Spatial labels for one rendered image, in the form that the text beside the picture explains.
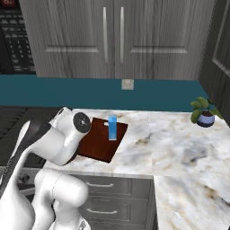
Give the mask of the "blue milk carton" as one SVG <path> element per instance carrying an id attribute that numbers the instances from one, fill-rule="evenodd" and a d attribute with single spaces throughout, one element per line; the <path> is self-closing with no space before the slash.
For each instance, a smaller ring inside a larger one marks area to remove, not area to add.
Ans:
<path id="1" fill-rule="evenodd" d="M 117 139 L 117 117 L 115 115 L 110 115 L 108 120 L 108 130 L 109 130 L 109 140 Z"/>

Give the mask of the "dark red cutting board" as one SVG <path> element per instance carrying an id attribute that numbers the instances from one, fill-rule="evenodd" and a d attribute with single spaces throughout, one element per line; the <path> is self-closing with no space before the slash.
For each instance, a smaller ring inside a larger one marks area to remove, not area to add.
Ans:
<path id="1" fill-rule="evenodd" d="M 109 140 L 109 127 L 106 119 L 93 118 L 90 132 L 83 137 L 76 150 L 80 156 L 85 156 L 109 163 L 115 155 L 122 138 L 128 129 L 125 123 L 117 123 L 117 139 Z"/>

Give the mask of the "grey drawer front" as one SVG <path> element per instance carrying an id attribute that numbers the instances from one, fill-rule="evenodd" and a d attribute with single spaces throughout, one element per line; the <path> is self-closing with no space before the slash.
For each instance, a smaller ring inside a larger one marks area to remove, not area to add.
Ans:
<path id="1" fill-rule="evenodd" d="M 148 201 L 90 197 L 80 212 L 92 230 L 145 230 Z"/>
<path id="2" fill-rule="evenodd" d="M 148 179 L 101 177 L 76 175 L 85 182 L 91 196 L 128 197 L 131 199 L 148 199 L 151 181 Z"/>

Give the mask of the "potted green plant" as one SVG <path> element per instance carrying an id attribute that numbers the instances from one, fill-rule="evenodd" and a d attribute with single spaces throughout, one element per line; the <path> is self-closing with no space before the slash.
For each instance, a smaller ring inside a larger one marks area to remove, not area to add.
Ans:
<path id="1" fill-rule="evenodd" d="M 190 121 L 203 128 L 209 128 L 215 123 L 215 116 L 222 119 L 222 115 L 215 107 L 210 99 L 197 97 L 190 105 L 193 107 L 193 112 L 190 115 Z"/>

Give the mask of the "black hob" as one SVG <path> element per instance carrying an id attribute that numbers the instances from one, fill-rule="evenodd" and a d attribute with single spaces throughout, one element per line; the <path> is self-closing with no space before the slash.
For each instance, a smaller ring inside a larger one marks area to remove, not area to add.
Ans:
<path id="1" fill-rule="evenodd" d="M 0 166 L 6 166 L 26 121 L 50 121 L 59 110 L 60 107 L 0 106 Z"/>

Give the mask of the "dark grey tall cupboard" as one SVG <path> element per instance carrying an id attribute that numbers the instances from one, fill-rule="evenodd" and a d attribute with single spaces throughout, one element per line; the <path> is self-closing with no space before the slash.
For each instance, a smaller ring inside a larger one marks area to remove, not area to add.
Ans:
<path id="1" fill-rule="evenodd" d="M 230 0 L 216 0 L 199 84 L 230 128 Z"/>

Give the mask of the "black microwave oven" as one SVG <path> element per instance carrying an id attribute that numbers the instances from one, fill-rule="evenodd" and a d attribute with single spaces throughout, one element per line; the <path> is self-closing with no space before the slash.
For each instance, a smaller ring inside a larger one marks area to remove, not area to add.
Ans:
<path id="1" fill-rule="evenodd" d="M 35 75 L 19 0 L 0 0 L 0 75 Z"/>

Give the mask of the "white wall socket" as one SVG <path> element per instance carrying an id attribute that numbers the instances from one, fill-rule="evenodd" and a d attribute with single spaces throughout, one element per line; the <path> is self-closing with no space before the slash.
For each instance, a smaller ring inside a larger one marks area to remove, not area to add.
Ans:
<path id="1" fill-rule="evenodd" d="M 123 79 L 121 81 L 121 89 L 122 90 L 133 90 L 134 89 L 134 81 L 132 79 Z"/>

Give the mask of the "grey wall cupboard door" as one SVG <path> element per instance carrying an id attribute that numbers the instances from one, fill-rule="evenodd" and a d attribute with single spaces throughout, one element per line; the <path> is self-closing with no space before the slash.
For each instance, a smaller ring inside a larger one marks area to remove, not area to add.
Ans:
<path id="1" fill-rule="evenodd" d="M 113 0 L 20 0 L 38 77 L 112 79 Z M 107 9 L 108 64 L 103 7 Z"/>
<path id="2" fill-rule="evenodd" d="M 198 79 L 216 0 L 115 0 L 115 77 Z M 120 8 L 124 7 L 124 63 Z"/>

